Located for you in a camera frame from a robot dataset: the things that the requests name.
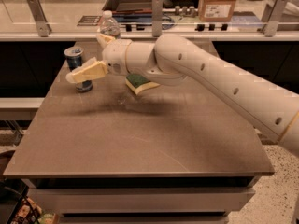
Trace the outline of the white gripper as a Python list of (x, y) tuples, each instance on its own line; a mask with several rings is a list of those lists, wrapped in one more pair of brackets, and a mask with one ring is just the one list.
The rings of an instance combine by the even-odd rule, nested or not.
[(130, 39), (116, 39), (111, 35), (96, 34), (96, 40), (103, 50), (103, 61), (92, 57), (82, 66), (69, 72), (65, 78), (69, 83), (82, 83), (104, 77), (108, 72), (125, 76), (128, 74), (126, 67), (126, 52), (132, 41)]

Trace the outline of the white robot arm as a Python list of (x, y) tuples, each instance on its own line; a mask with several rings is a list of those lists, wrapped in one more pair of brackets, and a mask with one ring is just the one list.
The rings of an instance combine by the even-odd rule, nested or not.
[(99, 35), (102, 59), (92, 57), (66, 75), (70, 83), (107, 74), (140, 76), (162, 85), (185, 77), (201, 83), (265, 136), (299, 156), (299, 95), (257, 77), (173, 34), (155, 42), (135, 42)]

